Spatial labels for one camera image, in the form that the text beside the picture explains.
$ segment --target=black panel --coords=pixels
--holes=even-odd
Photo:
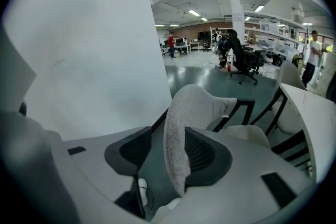
[[[185,187],[209,186],[220,180],[230,169],[232,156],[223,144],[185,128],[185,145],[191,174],[187,176]]]
[[[327,92],[325,94],[325,98],[333,101],[336,104],[336,72],[332,77]]]
[[[294,192],[292,192],[277,173],[262,175],[261,178],[281,208],[296,198]]]
[[[73,147],[73,148],[68,149],[68,152],[69,152],[70,155],[75,155],[75,154],[81,153],[85,150],[86,150],[86,148],[84,148],[82,146],[77,146],[77,147]]]
[[[295,165],[295,167],[299,167],[300,165],[302,165],[302,164],[304,164],[304,163],[307,163],[307,162],[309,162],[309,161],[310,161],[310,159],[308,158],[308,159],[306,159],[305,161],[303,161],[302,163],[299,163],[299,164]]]
[[[140,218],[145,218],[141,196],[138,186],[138,178],[135,177],[130,191],[124,192],[116,201],[115,204],[134,214]]]
[[[105,160],[120,175],[136,176],[152,146],[152,132],[146,127],[105,150]]]
[[[166,119],[168,109],[158,118],[156,122],[152,125],[152,133],[160,126],[160,124]]]
[[[19,108],[19,112],[23,115],[23,116],[27,116],[27,105],[25,102],[22,102],[20,108]]]
[[[272,147],[271,150],[276,154],[280,154],[289,150],[292,147],[295,147],[296,145],[299,145],[305,140],[306,140],[305,133],[303,132],[303,130],[301,130],[295,135],[285,140],[284,142]]]
[[[125,137],[105,150],[105,160],[120,175],[133,176],[131,190],[124,192],[115,204],[126,211],[145,218],[138,186],[138,171],[145,161],[152,146],[152,132],[146,127]]]
[[[309,153],[309,149],[308,149],[308,147],[305,147],[302,150],[294,153],[293,155],[290,155],[290,156],[286,157],[285,160],[290,162],[290,161],[292,161],[292,160],[294,160],[298,157],[304,156],[304,154],[307,154],[307,153]]]

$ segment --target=white desk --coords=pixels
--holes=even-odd
[[[280,55],[283,55],[283,56],[287,56],[287,53],[283,53],[281,51],[277,51],[275,49],[269,49],[269,48],[264,48],[264,47],[259,47],[258,45],[248,45],[247,47],[249,48],[253,48],[254,50],[265,50],[265,51],[270,51],[270,52],[274,52],[276,54],[280,54]]]
[[[317,94],[287,84],[281,84],[280,88],[303,119],[313,177],[318,183],[325,178],[335,158],[336,105]]]
[[[183,45],[183,46],[176,46],[175,48],[187,48],[187,54],[191,54],[191,46],[189,45]]]
[[[197,45],[198,45],[198,51],[199,51],[199,46],[201,45],[200,42],[190,42],[190,45],[191,45],[191,44],[197,44]]]
[[[164,56],[163,54],[167,53],[169,51],[169,47],[162,47],[161,46],[161,54],[162,56]]]

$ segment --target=white wall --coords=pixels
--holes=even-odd
[[[63,139],[152,125],[170,105],[150,0],[12,0],[2,21],[37,74],[28,116]]]
[[[156,32],[158,38],[168,38],[169,36],[169,31],[167,29],[156,29]]]

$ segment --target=black office chair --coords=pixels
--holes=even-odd
[[[231,72],[230,77],[233,74],[242,74],[243,78],[239,84],[242,84],[245,76],[248,76],[255,81],[254,85],[257,85],[258,80],[253,77],[253,73],[251,73],[250,70],[264,65],[260,58],[262,51],[252,52],[249,50],[244,50],[240,44],[239,39],[237,38],[237,32],[233,29],[229,29],[226,35],[229,42],[229,47],[233,50],[233,53],[236,56],[236,60],[233,62],[233,65],[239,70],[236,72]]]
[[[205,40],[203,43],[203,51],[210,51],[211,39]]]
[[[185,42],[183,41],[183,38],[179,38],[176,40],[176,49],[179,51],[180,54],[187,54],[186,47],[179,48],[179,46],[184,46],[184,45],[185,45]]]

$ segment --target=person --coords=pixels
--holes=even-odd
[[[170,52],[170,56],[172,58],[176,58],[175,57],[175,48],[174,48],[174,33],[171,32],[169,37],[168,37],[168,46],[169,46],[169,52]]]
[[[249,45],[255,45],[256,44],[256,42],[254,41],[253,38],[250,38],[246,43],[249,44]]]
[[[308,82],[311,81],[315,72],[315,67],[318,66],[319,59],[320,57],[322,57],[321,47],[316,42],[318,34],[315,30],[313,30],[311,32],[311,35],[313,40],[309,42],[310,45],[309,58],[306,64],[306,69],[302,75],[302,83],[305,87],[307,87]]]
[[[176,46],[176,41],[179,39],[179,36],[176,36],[176,38],[174,38],[174,46],[176,47],[175,49],[180,53],[180,54],[182,54],[182,51],[181,51],[181,48],[178,48],[177,46]]]
[[[218,68],[225,68],[226,66],[226,53],[229,51],[229,43],[226,39],[223,39],[222,36],[218,39],[217,54],[219,56],[219,66]]]
[[[219,37],[222,37],[222,32],[218,30],[218,28],[215,29],[215,48],[214,48],[214,54],[217,54],[217,47],[219,45]]]

